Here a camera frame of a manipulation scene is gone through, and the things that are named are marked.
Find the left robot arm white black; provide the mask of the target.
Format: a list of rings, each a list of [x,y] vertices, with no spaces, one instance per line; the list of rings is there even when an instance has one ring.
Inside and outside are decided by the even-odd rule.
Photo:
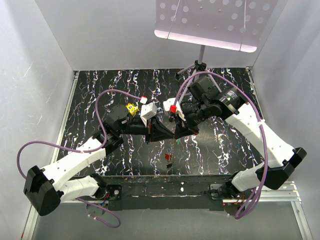
[[[132,116],[125,105],[116,105],[106,116],[103,127],[80,146],[80,153],[72,152],[43,168],[36,165],[30,168],[23,192],[38,214],[46,216],[61,202],[78,197],[104,199],[108,185],[98,174],[72,178],[119,148],[124,142],[122,134],[144,135],[147,143],[173,139],[174,134],[150,110],[151,106],[142,106],[142,116]]]

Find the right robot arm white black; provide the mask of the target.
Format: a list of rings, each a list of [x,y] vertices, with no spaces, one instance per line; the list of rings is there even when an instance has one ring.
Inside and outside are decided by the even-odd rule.
[[[259,185],[279,189],[306,157],[302,147],[294,148],[282,140],[260,118],[249,99],[234,86],[223,91],[206,75],[188,86],[196,100],[195,107],[183,110],[176,97],[163,103],[166,112],[175,116],[175,138],[197,134],[198,124],[210,117],[218,117],[236,128],[263,156],[264,162],[233,174],[221,187],[232,199]]]

